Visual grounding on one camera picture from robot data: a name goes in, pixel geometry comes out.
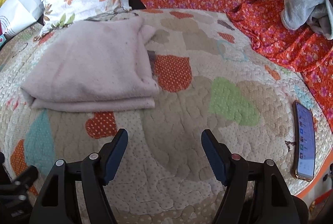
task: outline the patchwork quilt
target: patchwork quilt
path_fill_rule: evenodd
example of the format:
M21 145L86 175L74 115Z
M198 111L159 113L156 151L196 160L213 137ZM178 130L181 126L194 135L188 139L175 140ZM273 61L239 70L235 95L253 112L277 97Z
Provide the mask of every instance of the patchwork quilt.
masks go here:
M114 21L135 15L157 28L146 45L160 86L154 109L31 110L20 94L20 84L64 29L34 41L41 29L35 24L0 52L0 149L12 177L29 165L38 168L40 176L30 189L31 198L57 159L82 160L111 141L119 128L127 129L129 143L105 191L120 224L212 221L225 188L215 179L200 143L206 128L247 160L273 159L292 194L307 187L308 182L290 174L295 145L292 103L298 100L313 113L316 173L332 148L333 137L302 77L254 52L248 37L225 14L135 10L94 19ZM87 220L81 186L77 186L81 213ZM249 183L248 197L252 190Z

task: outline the orange polka dot patch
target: orange polka dot patch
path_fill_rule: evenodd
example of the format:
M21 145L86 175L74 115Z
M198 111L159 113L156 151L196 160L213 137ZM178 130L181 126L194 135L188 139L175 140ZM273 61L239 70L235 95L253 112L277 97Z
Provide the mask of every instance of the orange polka dot patch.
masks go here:
M192 18L193 17L192 14L180 13L179 11L171 11L170 14L173 15L174 17L178 18L178 19Z
M234 44L234 40L235 40L235 37L233 35L230 35L230 34L227 34L227 33L221 33L221 32L218 32L218 34L225 40L227 40L228 42L230 42L231 44Z
M157 55L155 74L159 86L169 92L186 90L192 81L192 71L189 58L175 55Z
M113 112L95 112L94 117L86 121L86 131L92 138L105 138L117 134Z
M163 13L162 10L156 10L156 9L145 9L145 10L142 10L146 13Z
M53 35L54 35L54 32L47 33L44 37L42 37L39 40L38 45L43 44L44 42L46 42L47 40L49 40Z
M267 65L264 66L265 70L275 79L275 80L280 80L281 76L279 75L279 73L277 71L272 70L271 68L269 68Z
M24 160L24 140L21 139L19 143L16 145L13 154L10 157L10 164L12 165L12 169L15 172L16 176L19 176L23 171L25 171L28 166ZM29 191L35 196L38 195L38 192L34 186L30 187Z

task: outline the smartphone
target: smartphone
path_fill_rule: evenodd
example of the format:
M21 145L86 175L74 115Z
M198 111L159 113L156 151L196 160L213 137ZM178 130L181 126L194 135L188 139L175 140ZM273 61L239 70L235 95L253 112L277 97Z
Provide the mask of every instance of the smartphone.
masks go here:
M296 150L294 176L310 182L314 178L316 140L312 112L299 102L293 103L295 116Z

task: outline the blue gripper pad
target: blue gripper pad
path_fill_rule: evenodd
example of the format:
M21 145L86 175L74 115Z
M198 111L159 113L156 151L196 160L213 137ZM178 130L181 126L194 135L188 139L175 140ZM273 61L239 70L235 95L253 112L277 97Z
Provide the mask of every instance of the blue gripper pad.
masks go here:
M216 179L222 182L224 186L227 186L225 164L205 131L203 131L201 134L201 144L204 148Z
M120 162L125 153L127 143L128 143L128 134L125 129L119 129L118 133L111 142L111 145L115 142L114 148L109 155L108 160L105 165L105 176L103 178L104 185L107 185L110 181L114 179Z

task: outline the phone screen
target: phone screen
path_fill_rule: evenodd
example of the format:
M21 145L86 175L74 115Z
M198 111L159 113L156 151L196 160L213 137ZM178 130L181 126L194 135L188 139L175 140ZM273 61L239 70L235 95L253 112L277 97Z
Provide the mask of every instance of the phone screen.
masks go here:
M299 129L297 173L312 178L316 152L312 113L299 103L296 103L296 109Z

